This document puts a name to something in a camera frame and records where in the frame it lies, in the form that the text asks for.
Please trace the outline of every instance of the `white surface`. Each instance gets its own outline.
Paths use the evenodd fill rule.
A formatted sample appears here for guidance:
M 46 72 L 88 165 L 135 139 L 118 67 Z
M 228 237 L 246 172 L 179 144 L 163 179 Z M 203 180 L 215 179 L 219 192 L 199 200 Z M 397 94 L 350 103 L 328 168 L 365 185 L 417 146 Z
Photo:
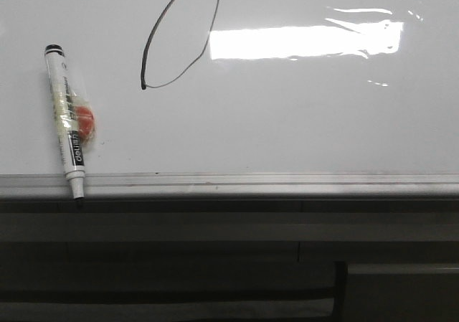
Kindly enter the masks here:
M 142 91 L 143 47 L 168 2 L 0 0 L 0 174 L 62 173 L 43 57 L 52 43 L 79 64 L 95 112 L 90 175 L 459 172 L 458 0 L 221 0 L 215 31 L 309 37 L 276 38 L 278 51 L 290 45 L 282 59 L 270 44 L 264 59 L 212 59 L 211 43 L 174 84 Z M 196 56 L 214 4 L 172 6 L 147 82 Z

